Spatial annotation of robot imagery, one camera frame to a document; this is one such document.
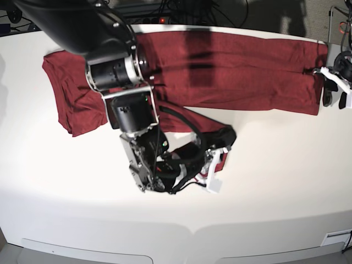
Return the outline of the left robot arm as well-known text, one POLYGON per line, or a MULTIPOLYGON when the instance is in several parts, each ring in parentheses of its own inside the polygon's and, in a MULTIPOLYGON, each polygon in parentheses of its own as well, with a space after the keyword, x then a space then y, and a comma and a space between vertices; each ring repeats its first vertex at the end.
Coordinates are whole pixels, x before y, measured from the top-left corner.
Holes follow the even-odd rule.
POLYGON ((331 106, 333 93, 341 90, 339 109, 351 109, 351 1, 344 3, 348 12, 342 12, 346 16, 346 21, 339 24, 345 25, 345 28, 340 28, 343 33, 340 52, 332 66, 315 68, 313 73, 322 76, 324 80, 322 98, 324 107, 331 106))

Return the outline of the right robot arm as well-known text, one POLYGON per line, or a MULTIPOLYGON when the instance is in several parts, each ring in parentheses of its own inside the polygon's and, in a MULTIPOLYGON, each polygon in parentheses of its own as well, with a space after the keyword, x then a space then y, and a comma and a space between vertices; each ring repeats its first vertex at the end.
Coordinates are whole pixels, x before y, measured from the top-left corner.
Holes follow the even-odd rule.
POLYGON ((129 170, 141 191, 177 194, 190 184, 218 193, 216 170, 236 139, 222 123, 156 102, 148 63, 131 25, 104 1, 16 1, 66 51, 82 56, 90 89, 120 130, 129 170))

